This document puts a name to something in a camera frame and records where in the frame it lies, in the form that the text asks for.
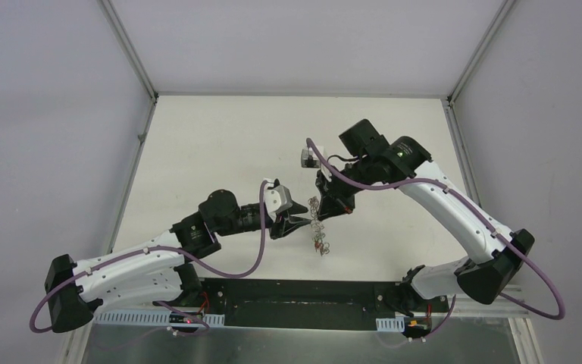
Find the metal disc with keyrings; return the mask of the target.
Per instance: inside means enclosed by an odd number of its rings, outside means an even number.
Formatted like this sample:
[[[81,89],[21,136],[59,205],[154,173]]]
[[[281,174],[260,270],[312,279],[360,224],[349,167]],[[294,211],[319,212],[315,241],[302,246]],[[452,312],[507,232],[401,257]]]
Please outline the metal disc with keyrings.
[[[321,221],[316,219],[318,204],[319,199],[316,196],[313,196],[308,200],[308,208],[311,216],[310,225],[313,231],[312,241],[313,244],[314,242],[319,242],[321,245],[320,249],[315,251],[318,252],[321,256],[325,256],[330,252],[330,244],[325,241],[326,234],[324,233],[324,225]]]

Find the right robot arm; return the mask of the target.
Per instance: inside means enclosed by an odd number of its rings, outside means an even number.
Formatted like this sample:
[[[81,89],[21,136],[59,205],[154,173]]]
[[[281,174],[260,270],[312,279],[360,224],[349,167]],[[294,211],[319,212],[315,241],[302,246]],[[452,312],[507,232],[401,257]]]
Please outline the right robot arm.
[[[513,231],[499,223],[457,191],[431,154],[411,137],[389,143],[363,119],[339,138],[355,161],[337,174],[332,174],[332,165],[318,162],[319,221],[352,213],[355,194],[365,185],[391,186],[426,209],[467,254],[446,264],[409,270],[397,285],[396,308],[417,311],[430,299],[456,293],[491,304],[521,268],[520,256],[529,253],[534,237],[525,229]]]

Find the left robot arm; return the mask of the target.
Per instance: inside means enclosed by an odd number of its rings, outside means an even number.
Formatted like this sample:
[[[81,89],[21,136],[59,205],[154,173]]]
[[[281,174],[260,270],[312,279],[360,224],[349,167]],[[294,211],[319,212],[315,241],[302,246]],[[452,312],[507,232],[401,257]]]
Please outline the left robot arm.
[[[143,303],[163,301],[193,306],[202,286],[192,264],[221,249],[219,237],[260,233],[252,268],[227,273],[204,264],[224,278],[244,278],[263,258],[266,239],[286,237],[310,223],[308,208],[276,182],[263,183],[259,201],[241,206],[229,190],[215,190],[193,214],[144,243],[91,259],[64,254],[53,258],[44,282],[49,330],[64,333],[81,328],[95,315]]]

